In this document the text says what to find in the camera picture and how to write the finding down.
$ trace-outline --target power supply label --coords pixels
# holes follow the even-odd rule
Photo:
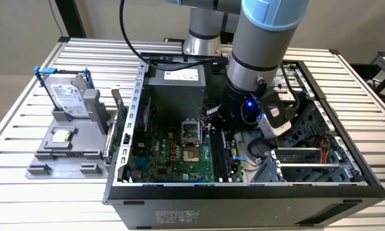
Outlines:
[[[165,80],[187,80],[198,81],[198,70],[197,69],[183,69],[178,71],[165,71]]]
[[[79,90],[70,84],[51,84],[58,104],[71,117],[87,116],[87,111],[81,98]]]
[[[199,210],[157,210],[155,219],[158,224],[165,223],[195,223]]]

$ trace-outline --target slotted aluminum surface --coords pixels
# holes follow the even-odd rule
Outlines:
[[[179,43],[134,42],[134,47],[139,52],[181,53]],[[227,52],[230,46],[223,47],[223,53]],[[385,187],[385,108],[373,101],[341,58],[327,50],[289,49],[285,59],[305,61]],[[71,39],[58,43],[42,65],[67,70],[87,67],[101,91],[101,102],[114,106],[107,89],[117,84],[127,103],[138,59],[121,41]],[[23,177],[51,121],[50,110],[51,102],[31,79],[0,123],[0,230],[125,230],[113,208],[99,202],[105,179]],[[385,201],[323,230],[373,229],[385,231]]]

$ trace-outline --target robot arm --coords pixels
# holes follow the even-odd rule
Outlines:
[[[241,0],[166,0],[166,2],[233,14],[239,14],[241,9]]]
[[[218,11],[237,13],[241,9],[221,105],[207,116],[215,128],[230,133],[258,125],[266,138],[281,135],[290,128],[297,106],[285,108],[269,86],[309,0],[166,1],[197,7],[191,9],[190,35],[183,43],[185,53],[195,55],[221,55],[223,13]]]

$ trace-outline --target black cable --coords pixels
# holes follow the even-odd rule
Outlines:
[[[239,161],[243,161],[243,162],[246,162],[250,166],[257,167],[257,165],[253,165],[247,160],[239,160]]]
[[[123,3],[125,3],[125,0],[121,0],[119,2],[119,29],[121,29],[121,33],[122,33],[122,37],[123,37],[123,40],[126,42],[126,45],[129,47],[129,49],[131,50],[131,52],[134,53],[134,55],[147,64],[150,65],[153,68],[161,70],[161,71],[178,71],[178,70],[182,70],[185,68],[189,68],[191,66],[197,66],[199,64],[207,64],[207,63],[218,63],[219,62],[219,59],[217,58],[213,58],[213,59],[209,59],[209,60],[201,60],[193,64],[186,64],[183,66],[179,66],[179,67],[174,67],[174,68],[163,68],[163,67],[159,67],[154,64],[151,64],[141,55],[139,53],[135,51],[133,45],[130,44],[129,42],[129,39],[127,39],[127,36],[126,36],[126,33],[125,33],[125,29],[123,29],[123,19],[122,19],[122,14],[123,14]]]
[[[258,154],[254,154],[250,150],[251,146],[255,145],[257,143],[262,143],[269,149],[274,149],[275,146],[271,146],[266,140],[263,139],[263,137],[257,137],[254,138],[246,145],[246,152],[247,154],[250,154],[254,158],[266,158],[267,155],[262,154],[262,155],[258,155]]]
[[[317,136],[319,136],[318,134],[313,135],[313,136],[309,136],[306,138],[303,138],[302,140],[299,140],[294,145],[293,147],[299,147],[302,144],[307,144],[306,141],[309,141],[311,138],[315,138]]]
[[[258,118],[258,120],[255,122],[247,122],[245,120],[243,113],[242,113],[243,104],[245,104],[245,101],[242,102],[241,107],[239,107],[241,119],[242,119],[243,123],[246,123],[247,125],[255,125],[261,121],[261,115],[259,115],[259,118]]]
[[[53,20],[55,21],[55,24],[57,24],[57,27],[58,27],[58,30],[59,30],[61,37],[63,37],[63,35],[62,35],[62,30],[61,30],[61,27],[59,27],[58,22],[57,22],[57,19],[55,19],[55,15],[53,15],[53,10],[51,10],[51,17],[53,17]]]
[[[299,99],[298,99],[298,97],[297,97],[297,95],[294,93],[293,87],[289,84],[287,75],[286,75],[282,63],[279,64],[279,68],[281,68],[281,72],[282,72],[282,76],[283,76],[283,79],[285,79],[285,83],[286,83],[289,92],[291,93],[291,95],[294,96],[294,99],[295,99],[294,110],[297,111],[297,109],[299,108]]]

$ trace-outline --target motherboard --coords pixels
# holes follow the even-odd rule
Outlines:
[[[185,129],[153,126],[149,152],[134,157],[134,182],[218,182],[213,171],[209,128],[202,129],[202,132],[198,130],[190,125]],[[182,142],[185,138],[198,139],[198,136],[202,137],[201,144]],[[235,166],[230,179],[239,182],[241,168],[238,164]]]

